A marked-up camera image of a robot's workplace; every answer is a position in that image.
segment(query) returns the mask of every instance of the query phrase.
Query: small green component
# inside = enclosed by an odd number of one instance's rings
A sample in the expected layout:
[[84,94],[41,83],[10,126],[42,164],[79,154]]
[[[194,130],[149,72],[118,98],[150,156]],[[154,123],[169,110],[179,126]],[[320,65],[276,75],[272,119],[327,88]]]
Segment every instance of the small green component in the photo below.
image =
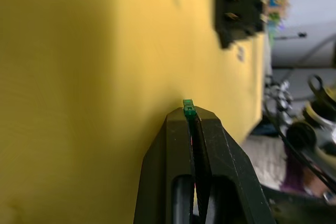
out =
[[184,115],[190,119],[196,116],[196,109],[193,100],[183,100]]

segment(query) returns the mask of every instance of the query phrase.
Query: black cable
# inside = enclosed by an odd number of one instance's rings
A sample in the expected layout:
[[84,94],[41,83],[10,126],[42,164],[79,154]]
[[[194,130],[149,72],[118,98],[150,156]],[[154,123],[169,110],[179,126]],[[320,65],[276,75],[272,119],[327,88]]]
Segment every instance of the black cable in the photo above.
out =
[[268,116],[268,119],[273,124],[275,129],[278,131],[282,141],[286,146],[288,146],[293,153],[294,157],[304,165],[306,165],[333,193],[336,194],[336,186],[331,184],[325,177],[329,177],[326,174],[323,174],[321,171],[317,170],[315,167],[311,165],[311,163],[300,153],[298,153],[295,148],[287,141],[286,136],[282,133],[279,124],[277,124],[273,118],[273,116],[270,114],[268,107],[267,107],[267,101],[264,101],[264,108],[266,111],[266,115]]
[[285,76],[281,79],[281,82],[288,80],[293,72],[299,68],[304,62],[306,62],[309,58],[311,58],[318,50],[320,50],[323,46],[326,44],[335,41],[336,40],[336,34],[333,34],[326,39],[324,39],[322,42],[318,43],[315,47],[313,47],[306,55],[304,55],[300,60],[298,60],[293,67],[291,67]]
[[[312,83],[313,79],[316,79],[319,82],[319,87],[318,89],[315,88],[314,84]],[[333,111],[334,113],[336,113],[336,107],[334,105],[332,105],[328,100],[326,100],[325,97],[323,97],[321,95],[321,91],[323,91],[323,81],[322,78],[319,77],[316,74],[311,75],[308,78],[308,85],[311,89],[311,91],[313,92],[313,94],[315,95],[315,97],[317,98],[317,100],[323,102],[323,105],[328,107],[329,110]]]
[[275,37],[274,40],[285,40],[285,39],[304,39],[307,37],[307,33],[298,33],[295,36],[281,36]]
[[314,96],[310,95],[307,97],[298,97],[298,98],[293,98],[293,102],[305,102],[305,101],[309,101],[310,99],[313,99]]

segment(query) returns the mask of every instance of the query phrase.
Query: yellow surface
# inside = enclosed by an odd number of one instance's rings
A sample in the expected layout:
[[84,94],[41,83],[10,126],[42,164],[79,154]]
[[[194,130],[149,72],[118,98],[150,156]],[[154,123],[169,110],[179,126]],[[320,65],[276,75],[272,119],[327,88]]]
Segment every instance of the yellow surface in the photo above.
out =
[[0,0],[0,223],[132,223],[142,157],[182,99],[240,142],[263,37],[220,50],[212,0]]

